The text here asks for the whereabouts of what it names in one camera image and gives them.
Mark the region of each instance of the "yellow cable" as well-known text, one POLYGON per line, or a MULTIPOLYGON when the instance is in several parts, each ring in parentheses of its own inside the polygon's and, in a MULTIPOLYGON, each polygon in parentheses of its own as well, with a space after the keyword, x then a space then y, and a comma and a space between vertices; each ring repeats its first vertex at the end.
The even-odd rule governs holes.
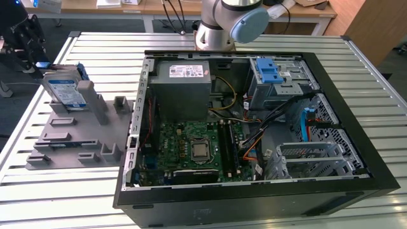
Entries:
POLYGON ((228 109, 230 107, 232 107, 235 105, 235 102, 236 102, 236 92, 235 92, 235 89, 234 87, 231 86, 231 84, 226 81, 226 79, 223 79, 220 76, 216 76, 218 79, 220 79, 231 88, 232 92, 234 92, 234 100, 231 102, 231 104, 226 107, 218 107, 218 108, 210 108, 211 111, 219 111, 219 110, 226 110, 228 109))

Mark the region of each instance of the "cardboard box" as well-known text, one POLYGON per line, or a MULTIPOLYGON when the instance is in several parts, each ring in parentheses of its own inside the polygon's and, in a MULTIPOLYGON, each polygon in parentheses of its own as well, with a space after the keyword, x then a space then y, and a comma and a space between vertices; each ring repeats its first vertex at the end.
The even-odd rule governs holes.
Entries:
POLYGON ((313 6, 317 5, 319 3, 323 3, 327 0, 294 0, 299 5, 302 6, 313 6))
POLYGON ((130 4, 130 5, 138 5, 140 4, 142 0, 122 0, 123 4, 130 4))

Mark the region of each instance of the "sticker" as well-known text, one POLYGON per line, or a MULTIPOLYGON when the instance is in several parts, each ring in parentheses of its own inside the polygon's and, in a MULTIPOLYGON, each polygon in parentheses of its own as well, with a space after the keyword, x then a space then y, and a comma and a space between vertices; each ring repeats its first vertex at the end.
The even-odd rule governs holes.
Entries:
POLYGON ((202 65, 172 65, 170 67, 170 78, 194 78, 204 76, 202 65))
POLYGON ((48 80, 50 87, 62 103, 74 108, 84 107, 86 100, 76 90, 74 80, 48 80))
POLYGON ((334 15, 334 14, 321 14, 319 17, 323 17, 323 18, 334 18, 335 15, 334 15))
POLYGON ((285 76, 285 77, 291 77, 291 74, 290 74, 290 72, 281 72, 281 76, 285 76))
POLYGON ((244 110, 248 110, 248 106, 250 106, 250 103, 248 103, 248 102, 243 102, 243 108, 244 108, 244 110))
POLYGON ((258 172, 260 175, 263 174, 263 169, 262 169, 262 167, 259 166, 259 164, 256 164, 255 170, 256 170, 256 172, 258 172))
POLYGON ((266 150, 264 156, 271 156, 273 151, 270 149, 266 150))
POLYGON ((67 145, 66 144, 51 144, 50 146, 51 147, 66 147, 67 145))
POLYGON ((142 11, 139 10, 123 10, 123 13, 140 13, 142 11))

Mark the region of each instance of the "blue hard drive label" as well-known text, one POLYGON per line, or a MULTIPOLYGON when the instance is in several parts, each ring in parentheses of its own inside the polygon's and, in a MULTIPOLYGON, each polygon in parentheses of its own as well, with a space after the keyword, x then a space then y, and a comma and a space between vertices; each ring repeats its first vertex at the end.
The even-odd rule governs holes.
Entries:
POLYGON ((48 83, 56 97, 67 107, 86 107, 87 102, 76 89, 74 80, 48 80, 48 83))

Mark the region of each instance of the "white box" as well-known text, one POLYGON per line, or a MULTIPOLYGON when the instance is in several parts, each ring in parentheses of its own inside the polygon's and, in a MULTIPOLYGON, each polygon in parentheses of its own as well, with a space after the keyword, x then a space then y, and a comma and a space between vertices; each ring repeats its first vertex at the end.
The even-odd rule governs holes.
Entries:
POLYGON ((96 8, 119 8, 122 7, 122 0, 98 0, 96 2, 96 8))
POLYGON ((140 4, 142 0, 122 0, 123 4, 130 4, 130 5, 138 5, 140 4))

